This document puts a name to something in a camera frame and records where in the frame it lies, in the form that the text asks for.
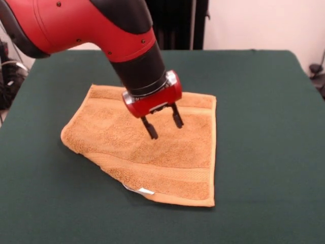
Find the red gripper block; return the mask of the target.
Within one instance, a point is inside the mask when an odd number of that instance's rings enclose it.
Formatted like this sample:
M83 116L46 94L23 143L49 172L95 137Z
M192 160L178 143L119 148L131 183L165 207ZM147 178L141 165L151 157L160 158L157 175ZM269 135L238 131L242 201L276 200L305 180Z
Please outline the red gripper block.
M147 130L151 139L158 139L158 134L154 126L145 116L161 110L163 107L171 106L173 111L173 120L177 128L182 128L184 123L178 111L176 101L182 98L182 86L178 75L174 70L166 72L167 82L157 92L144 96L134 97L128 91L125 91L125 105L129 112L141 121Z

